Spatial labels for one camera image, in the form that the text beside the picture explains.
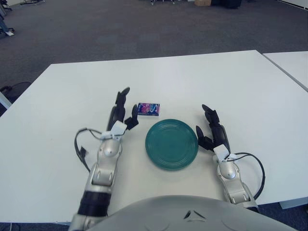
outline green ceramic plate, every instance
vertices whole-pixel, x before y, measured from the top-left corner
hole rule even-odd
[[[187,124],[165,119],[150,128],[145,138],[145,149],[158,167],[179,170],[195,159],[198,140]]]

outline robotic hand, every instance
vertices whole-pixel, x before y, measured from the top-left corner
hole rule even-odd
[[[198,143],[201,147],[215,153],[213,160],[218,164],[217,175],[224,186],[224,194],[227,201],[257,211],[258,207],[255,202],[256,197],[252,196],[247,185],[242,182],[240,170],[234,163],[236,155],[231,154],[230,152],[227,134],[225,128],[219,124],[219,117],[216,110],[212,110],[204,104],[202,105],[202,108],[204,109],[205,117],[209,122],[213,134],[213,140],[204,136],[202,130],[196,126]],[[261,191],[263,189],[264,180],[265,175],[262,179]]]
[[[107,209],[116,177],[117,161],[122,152],[121,138],[127,129],[130,130],[138,125],[137,105],[134,105],[132,109],[132,116],[124,121],[124,104],[128,92],[129,88],[126,88],[117,94],[115,106],[110,113],[107,131],[103,132],[100,137],[102,143],[97,152],[97,162],[90,170],[79,210],[73,217],[69,231],[87,230],[107,217]],[[88,168],[84,155],[82,156],[78,151],[77,154],[81,162]]]

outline white table in background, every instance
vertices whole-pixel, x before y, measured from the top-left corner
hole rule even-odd
[[[258,204],[308,196],[308,94],[257,51],[136,60],[52,64],[0,117],[0,221],[67,222],[77,211],[88,172],[74,150],[79,128],[104,130],[116,93],[130,86],[126,109],[160,103],[123,138],[109,214],[145,198],[186,194],[223,200],[213,154],[199,148],[180,171],[148,158],[144,141],[156,122],[174,118],[210,135],[201,104],[216,109],[233,152],[258,156],[266,172]],[[99,142],[78,139],[93,161]],[[255,193],[261,171],[239,162]]]
[[[308,92],[308,51],[263,55]]]

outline black cord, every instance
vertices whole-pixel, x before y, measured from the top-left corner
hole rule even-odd
[[[98,130],[95,130],[95,129],[91,129],[91,128],[82,128],[82,129],[80,129],[80,130],[76,133],[76,136],[75,136],[75,139],[74,139],[74,147],[75,147],[76,154],[77,154],[79,160],[81,161],[81,163],[83,163],[83,165],[86,167],[86,169],[88,170],[88,172],[90,172],[90,169],[89,169],[89,167],[88,167],[88,165],[87,165],[87,163],[86,163],[86,160],[85,160],[86,150],[85,150],[83,147],[81,147],[81,149],[79,150],[78,145],[77,145],[77,136],[78,136],[80,133],[84,132],[84,131],[89,131],[89,132],[92,134],[92,136],[95,137],[95,138],[98,139],[98,140],[100,140],[100,138],[98,138],[97,136],[95,136],[95,135],[93,134],[93,132],[96,132],[96,133],[98,133],[98,134],[101,134],[101,132],[98,131]]]
[[[261,170],[262,170],[262,182],[261,182],[261,186],[260,186],[259,190],[257,191],[257,193],[254,196],[254,199],[256,200],[261,195],[261,193],[263,191],[263,188],[264,188],[264,184],[265,184],[265,171],[264,171],[264,167],[263,167],[261,161],[256,156],[254,156],[254,155],[252,155],[250,153],[235,153],[235,155],[243,155],[243,156],[241,156],[239,158],[236,158],[236,159],[233,159],[233,160],[227,160],[227,161],[235,161],[235,160],[242,159],[242,158],[244,158],[246,156],[252,156],[253,158],[255,158],[258,161],[258,163],[259,163],[259,165],[261,167]]]

